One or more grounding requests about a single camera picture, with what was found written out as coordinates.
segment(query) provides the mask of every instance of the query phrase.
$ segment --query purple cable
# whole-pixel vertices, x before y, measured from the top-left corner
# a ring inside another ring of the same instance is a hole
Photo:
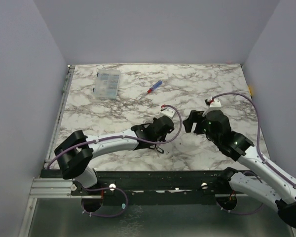
[[[124,195],[126,202],[125,202],[125,208],[123,210],[121,210],[119,213],[114,214],[114,215],[102,215],[102,214],[96,214],[96,213],[93,213],[93,212],[87,212],[84,209],[84,205],[83,205],[83,202],[82,202],[81,207],[83,209],[83,213],[87,213],[89,215],[91,214],[92,216],[97,216],[97,217],[114,218],[114,217],[117,217],[117,216],[120,216],[121,214],[123,214],[126,211],[127,207],[128,207],[128,197],[127,197],[126,192],[124,192],[122,189],[119,189],[119,188],[100,188],[100,189],[86,189],[86,188],[84,188],[84,189],[86,191],[93,191],[93,192],[107,190],[107,189],[119,190]]]
[[[271,169],[273,170],[277,175],[279,175],[282,179],[284,179],[286,182],[288,182],[289,184],[291,184],[293,187],[296,188],[296,184],[291,181],[289,178],[287,178],[284,174],[282,174],[280,171],[278,171],[273,165],[269,164],[269,162],[263,157],[261,151],[260,151],[260,134],[261,134],[261,128],[260,128],[260,119],[259,119],[259,115],[258,115],[258,110],[255,106],[255,104],[253,103],[253,101],[246,95],[238,93],[238,92],[227,92],[227,93],[222,93],[219,95],[215,95],[212,97],[212,99],[218,98],[220,96],[223,95],[239,95],[244,97],[245,99],[247,99],[254,107],[256,114],[257,114],[257,118],[258,118],[258,134],[257,134],[257,153],[260,156],[261,160]]]
[[[262,180],[252,171],[250,170],[246,170],[243,172],[243,174],[246,174],[246,173],[251,173],[253,174],[254,176],[256,176],[256,178],[262,183]],[[216,204],[222,209],[224,210],[225,212],[228,212],[228,213],[231,213],[231,214],[234,214],[234,215],[238,215],[238,216],[249,216],[249,215],[253,215],[253,214],[256,214],[257,212],[261,211],[264,207],[264,204],[262,203],[261,206],[259,206],[256,210],[252,211],[252,212],[247,212],[247,213],[242,213],[242,212],[236,212],[236,211],[229,211],[229,210],[226,210],[224,209],[222,206],[220,206],[220,204],[218,202],[216,202]]]
[[[152,141],[148,141],[148,140],[145,140],[145,139],[141,139],[141,138],[138,138],[138,137],[132,137],[132,136],[123,136],[123,135],[119,135],[119,136],[112,136],[112,137],[105,137],[105,138],[101,138],[99,140],[92,140],[92,141],[88,141],[88,142],[81,142],[77,145],[74,145],[72,147],[69,147],[68,149],[65,149],[63,152],[59,153],[54,159],[52,159],[50,161],[50,163],[48,163],[46,169],[50,169],[50,166],[52,165],[52,163],[54,163],[56,160],[59,159],[59,157],[61,157],[62,155],[64,155],[65,153],[77,148],[77,147],[80,147],[80,146],[83,146],[83,145],[88,145],[88,144],[92,144],[92,143],[98,143],[98,142],[103,142],[103,141],[107,141],[107,140],[111,140],[111,139],[116,139],[116,138],[129,138],[129,139],[134,139],[134,140],[137,140],[137,141],[140,141],[140,142],[145,142],[145,143],[149,143],[149,144],[154,144],[154,145],[163,145],[163,144],[167,144],[169,142],[172,142],[174,139],[176,139],[179,135],[179,133],[181,132],[181,129],[182,129],[182,117],[180,115],[180,112],[177,110],[177,108],[175,108],[174,106],[172,105],[163,105],[161,106],[162,108],[164,107],[169,107],[169,108],[172,108],[176,111],[176,113],[178,114],[178,117],[179,117],[179,120],[180,120],[180,127],[179,127],[179,130],[177,132],[177,134],[171,138],[170,140],[168,141],[165,141],[165,142],[152,142]]]

